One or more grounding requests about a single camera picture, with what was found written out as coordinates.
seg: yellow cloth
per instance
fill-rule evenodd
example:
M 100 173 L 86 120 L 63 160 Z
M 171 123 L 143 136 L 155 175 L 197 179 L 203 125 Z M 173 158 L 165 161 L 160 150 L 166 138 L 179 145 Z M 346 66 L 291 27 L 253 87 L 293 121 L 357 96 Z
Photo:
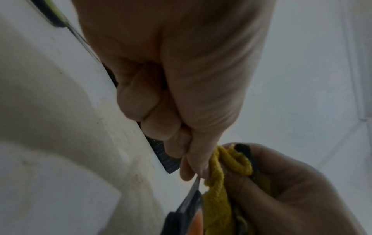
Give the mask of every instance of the yellow cloth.
M 243 226 L 245 234 L 254 235 L 254 226 L 244 218 L 238 206 L 232 209 L 224 187 L 224 174 L 220 161 L 230 170 L 251 176 L 254 182 L 267 194 L 272 194 L 269 178 L 260 172 L 253 172 L 249 159 L 231 145 L 229 149 L 218 146 L 210 161 L 210 179 L 205 181 L 209 191 L 203 195 L 203 217 L 205 235 L 236 235 L 236 222 Z

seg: black tool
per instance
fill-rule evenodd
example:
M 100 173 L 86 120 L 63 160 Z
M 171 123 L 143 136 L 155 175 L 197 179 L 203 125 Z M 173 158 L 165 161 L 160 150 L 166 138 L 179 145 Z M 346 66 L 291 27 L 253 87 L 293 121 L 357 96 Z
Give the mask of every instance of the black tool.
M 167 215 L 160 235 L 186 235 L 196 213 L 202 209 L 199 183 L 200 178 L 198 177 L 176 212 L 170 212 Z

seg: yellow rag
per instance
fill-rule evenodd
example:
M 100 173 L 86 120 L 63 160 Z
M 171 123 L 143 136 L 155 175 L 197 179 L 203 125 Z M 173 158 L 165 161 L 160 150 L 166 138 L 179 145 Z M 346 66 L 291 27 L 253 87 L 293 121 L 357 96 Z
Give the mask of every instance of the yellow rag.
M 254 235 L 254 226 L 242 215 L 239 207 L 232 208 L 226 189 L 224 187 L 224 174 L 220 165 L 245 176 L 254 174 L 254 182 L 267 194 L 272 194 L 272 184 L 269 178 L 260 172 L 253 172 L 249 159 L 234 149 L 218 146 L 210 161 L 210 178 L 205 181 L 209 186 L 208 192 L 203 195 L 203 217 L 205 235 L 236 235 L 237 224 L 244 229 L 244 234 Z

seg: hand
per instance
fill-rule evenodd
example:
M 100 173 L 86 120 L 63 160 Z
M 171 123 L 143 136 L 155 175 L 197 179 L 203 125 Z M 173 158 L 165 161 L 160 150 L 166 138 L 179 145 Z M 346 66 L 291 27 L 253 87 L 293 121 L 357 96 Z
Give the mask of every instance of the hand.
M 259 234 L 366 234 L 333 186 L 316 169 L 272 149 L 249 144 L 260 171 L 278 186 L 272 198 L 248 177 L 227 171 L 227 193 Z
M 238 117 L 274 0 L 73 0 L 84 35 L 119 83 L 117 101 L 142 131 L 206 177 Z

